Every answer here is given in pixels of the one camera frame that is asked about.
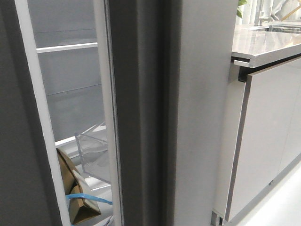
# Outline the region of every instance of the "gray wall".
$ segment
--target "gray wall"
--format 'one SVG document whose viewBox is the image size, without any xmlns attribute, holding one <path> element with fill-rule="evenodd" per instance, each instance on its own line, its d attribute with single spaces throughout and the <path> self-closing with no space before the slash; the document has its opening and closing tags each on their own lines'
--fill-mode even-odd
<svg viewBox="0 0 301 226">
<path fill-rule="evenodd" d="M 0 225 L 61 226 L 14 1 L 0 1 Z"/>
<path fill-rule="evenodd" d="M 96 42 L 92 0 L 28 0 L 38 48 Z M 97 48 L 39 54 L 55 140 L 104 121 Z"/>
<path fill-rule="evenodd" d="M 174 226 L 209 226 L 237 0 L 183 0 Z"/>
</svg>

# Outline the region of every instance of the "white cabinet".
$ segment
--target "white cabinet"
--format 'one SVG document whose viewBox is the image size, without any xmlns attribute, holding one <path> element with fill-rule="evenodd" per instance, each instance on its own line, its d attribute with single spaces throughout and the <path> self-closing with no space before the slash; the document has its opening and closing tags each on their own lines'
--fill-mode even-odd
<svg viewBox="0 0 301 226">
<path fill-rule="evenodd" d="M 246 83 L 238 76 L 229 82 L 214 207 L 226 220 L 301 153 L 298 62 L 301 59 L 249 74 Z"/>
<path fill-rule="evenodd" d="M 301 153 L 301 89 L 296 99 L 279 172 Z"/>
</svg>

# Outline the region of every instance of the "stainless steel countertop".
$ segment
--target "stainless steel countertop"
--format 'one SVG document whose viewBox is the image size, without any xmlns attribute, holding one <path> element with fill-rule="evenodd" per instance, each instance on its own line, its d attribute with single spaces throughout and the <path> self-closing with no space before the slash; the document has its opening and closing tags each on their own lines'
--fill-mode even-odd
<svg viewBox="0 0 301 226">
<path fill-rule="evenodd" d="M 301 34 L 255 29 L 258 27 L 235 28 L 232 56 L 240 59 L 235 60 L 234 64 L 255 68 L 301 53 Z"/>
</svg>

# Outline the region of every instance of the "blue plastic band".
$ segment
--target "blue plastic band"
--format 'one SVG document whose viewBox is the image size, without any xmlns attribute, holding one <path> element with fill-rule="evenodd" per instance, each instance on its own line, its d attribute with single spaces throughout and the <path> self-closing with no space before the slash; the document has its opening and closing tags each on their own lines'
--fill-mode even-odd
<svg viewBox="0 0 301 226">
<path fill-rule="evenodd" d="M 66 195 L 67 200 L 69 200 L 69 199 L 78 199 L 78 198 L 90 199 L 90 200 L 94 200 L 94 201 L 97 201 L 97 202 L 103 202 L 103 203 L 107 203 L 109 205 L 113 205 L 112 201 L 108 201 L 106 199 L 102 199 L 102 198 L 92 196 L 92 195 L 89 195 L 89 194 L 79 193 L 79 194 L 68 194 L 68 195 Z"/>
</svg>

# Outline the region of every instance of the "white cabinet door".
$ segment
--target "white cabinet door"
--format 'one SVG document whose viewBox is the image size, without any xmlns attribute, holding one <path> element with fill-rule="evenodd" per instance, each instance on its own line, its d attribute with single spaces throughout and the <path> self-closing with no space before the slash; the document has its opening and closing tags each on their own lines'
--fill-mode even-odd
<svg viewBox="0 0 301 226">
<path fill-rule="evenodd" d="M 232 174 L 235 182 L 231 185 L 227 206 L 229 219 L 278 174 L 301 83 L 300 71 L 291 67 L 291 63 L 256 72 L 247 78 L 236 147 L 237 168 L 234 171 L 237 171 Z"/>
<path fill-rule="evenodd" d="M 292 68 L 301 76 L 301 59 L 291 63 Z M 279 168 L 279 173 L 284 170 L 301 153 L 301 88 L 296 99 L 290 128 L 287 134 L 285 149 Z"/>
</svg>

